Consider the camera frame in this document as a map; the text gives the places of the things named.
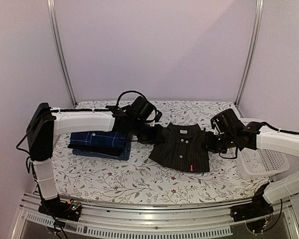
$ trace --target blue checkered cloth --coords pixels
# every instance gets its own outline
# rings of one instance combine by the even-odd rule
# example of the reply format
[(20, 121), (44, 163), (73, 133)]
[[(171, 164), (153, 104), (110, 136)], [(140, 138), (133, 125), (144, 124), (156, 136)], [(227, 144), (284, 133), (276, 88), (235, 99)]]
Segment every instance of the blue checkered cloth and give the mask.
[(71, 133), (70, 144), (107, 148), (123, 148), (126, 135), (120, 132), (89, 131)]
[(123, 148), (123, 152), (119, 157), (113, 157), (113, 156), (108, 156), (105, 154), (101, 153), (94, 153), (94, 152), (88, 152), (88, 151), (83, 151), (79, 149), (74, 149), (72, 150), (72, 153), (77, 156), (86, 156), (86, 157), (97, 157), (97, 158), (107, 158), (107, 159), (116, 159), (116, 160), (121, 160), (121, 161), (127, 161), (130, 157), (131, 153), (131, 140), (133, 139), (133, 135), (129, 134), (126, 138), (126, 143)]

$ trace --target white plastic basket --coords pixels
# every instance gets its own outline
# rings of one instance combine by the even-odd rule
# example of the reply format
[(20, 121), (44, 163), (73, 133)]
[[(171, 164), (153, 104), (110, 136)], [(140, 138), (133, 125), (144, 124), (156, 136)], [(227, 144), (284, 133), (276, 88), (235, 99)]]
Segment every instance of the white plastic basket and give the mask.
[[(249, 122), (262, 122), (260, 119), (242, 118), (244, 125)], [(241, 177), (252, 179), (273, 176), (289, 170), (290, 165), (285, 154), (271, 150), (252, 150), (244, 148), (238, 150), (237, 166)]]

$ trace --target wall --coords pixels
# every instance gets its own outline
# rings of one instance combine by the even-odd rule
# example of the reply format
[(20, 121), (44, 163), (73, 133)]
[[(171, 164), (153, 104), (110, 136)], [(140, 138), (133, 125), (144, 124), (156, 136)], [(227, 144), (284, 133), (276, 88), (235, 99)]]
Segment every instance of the wall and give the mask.
[[(268, 0), (255, 57), (242, 99), (246, 117), (299, 131), (299, 0)], [(291, 169), (299, 159), (289, 158)], [(299, 221), (299, 195), (292, 197)]]
[(78, 101), (113, 100), (131, 89), (152, 100), (234, 100), (256, 0), (57, 0), (55, 6)]
[(15, 145), (39, 103), (69, 107), (68, 99), (46, 1), (0, 0), (0, 239), (33, 188)]

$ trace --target button-up shirt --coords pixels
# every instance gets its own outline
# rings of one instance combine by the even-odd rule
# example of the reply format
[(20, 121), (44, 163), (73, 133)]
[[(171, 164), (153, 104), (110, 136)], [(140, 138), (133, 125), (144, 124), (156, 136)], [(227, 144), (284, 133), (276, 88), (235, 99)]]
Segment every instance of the button-up shirt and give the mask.
[(154, 146), (149, 158), (160, 165), (183, 172), (209, 172), (207, 133), (198, 124), (163, 128), (164, 143)]

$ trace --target folded clothes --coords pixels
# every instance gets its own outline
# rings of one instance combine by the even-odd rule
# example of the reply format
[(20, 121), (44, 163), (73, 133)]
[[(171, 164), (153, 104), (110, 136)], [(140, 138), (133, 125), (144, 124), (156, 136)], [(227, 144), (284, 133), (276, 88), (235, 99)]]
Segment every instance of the folded clothes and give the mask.
[(107, 148), (107, 147), (96, 147), (96, 146), (76, 145), (76, 144), (69, 144), (68, 148), (79, 149), (82, 151), (88, 151), (94, 153), (101, 153), (113, 157), (119, 157), (124, 149), (124, 148)]
[(130, 157), (131, 153), (131, 140), (133, 138), (132, 134), (129, 134), (125, 141), (125, 146), (123, 148), (123, 152), (120, 154), (119, 157), (113, 157), (101, 153), (95, 153), (95, 152), (89, 152), (89, 151), (83, 151), (79, 149), (72, 150), (72, 153), (77, 156), (86, 156), (86, 157), (97, 157), (97, 158), (106, 158), (106, 159), (117, 159), (121, 161), (127, 161)]
[(123, 148), (126, 135), (120, 132), (88, 131), (71, 133), (70, 144)]

